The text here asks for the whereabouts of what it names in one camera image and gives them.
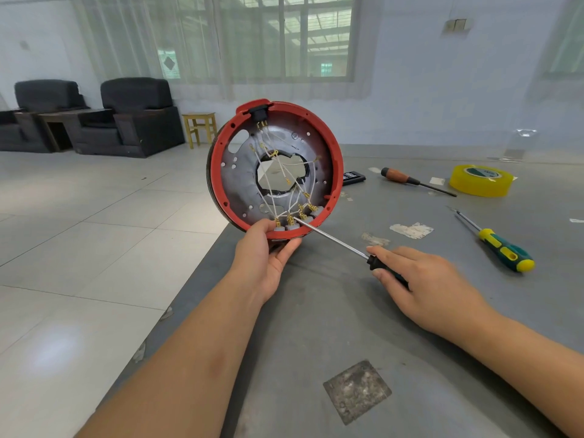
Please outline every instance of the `yellow tape roll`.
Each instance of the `yellow tape roll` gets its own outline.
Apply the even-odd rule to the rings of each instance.
[[[465,194],[479,197],[504,197],[513,182],[513,175],[485,166],[456,166],[449,184]]]

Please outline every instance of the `wooden stool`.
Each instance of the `wooden stool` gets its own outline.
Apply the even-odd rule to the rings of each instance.
[[[211,134],[217,136],[217,124],[215,123],[215,112],[189,112],[188,114],[182,114],[183,120],[185,120],[186,134],[189,137],[189,146],[193,148],[193,133],[197,139],[197,146],[201,146],[201,140],[199,139],[199,128],[205,128],[207,130],[207,140],[211,144],[213,137]]]

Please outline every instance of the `hand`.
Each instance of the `hand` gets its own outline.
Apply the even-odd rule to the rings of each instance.
[[[294,238],[282,249],[269,253],[266,233],[275,227],[275,221],[264,219],[249,228],[237,243],[230,269],[239,282],[259,293],[262,304],[276,292],[286,262],[302,243],[302,238]]]
[[[393,251],[375,246],[367,251],[406,279],[411,292],[390,272],[373,271],[399,309],[427,331],[464,348],[477,329],[498,316],[478,290],[442,257],[403,246]]]

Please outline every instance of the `forearm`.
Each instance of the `forearm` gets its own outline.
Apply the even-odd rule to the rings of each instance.
[[[225,276],[78,436],[219,436],[261,305]]]
[[[584,356],[496,314],[460,346],[572,438],[584,437]]]

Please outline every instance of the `black sofa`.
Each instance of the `black sofa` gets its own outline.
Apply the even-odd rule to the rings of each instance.
[[[67,117],[77,153],[146,158],[185,142],[166,80],[117,78],[104,82],[101,93],[104,110]]]
[[[87,108],[75,81],[20,81],[14,91],[19,109],[0,111],[0,151],[53,152],[39,114]]]

